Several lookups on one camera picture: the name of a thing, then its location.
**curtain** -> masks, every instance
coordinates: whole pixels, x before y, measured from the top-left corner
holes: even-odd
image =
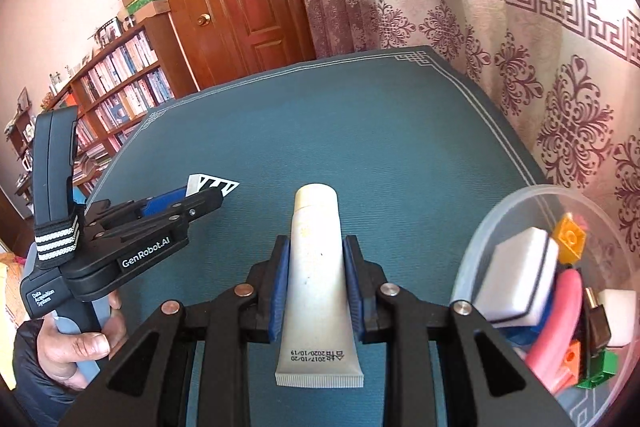
[[[548,180],[620,229],[640,267],[634,0],[305,0],[319,57],[428,44],[479,84]]]

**tube cap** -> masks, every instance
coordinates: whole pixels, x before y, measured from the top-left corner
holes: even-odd
[[[331,210],[338,212],[338,194],[329,185],[312,183],[300,187],[296,192],[296,201],[293,205],[293,212],[296,213],[305,206],[327,206]]]

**human hand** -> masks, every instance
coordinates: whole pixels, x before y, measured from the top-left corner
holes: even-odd
[[[56,328],[53,315],[44,317],[38,334],[38,362],[46,375],[62,385],[81,390],[89,384],[76,362],[111,358],[127,341],[127,327],[120,311],[122,301],[117,291],[109,294],[111,317],[102,333],[63,335]]]

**black jacket sleeve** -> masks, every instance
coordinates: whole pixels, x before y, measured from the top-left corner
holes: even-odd
[[[38,363],[36,340],[42,320],[25,321],[14,344],[14,396],[38,427],[56,427],[78,393],[58,385]]]

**door knob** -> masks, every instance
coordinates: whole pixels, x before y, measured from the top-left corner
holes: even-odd
[[[208,13],[203,13],[200,17],[198,17],[198,26],[206,26],[211,22],[211,15]]]

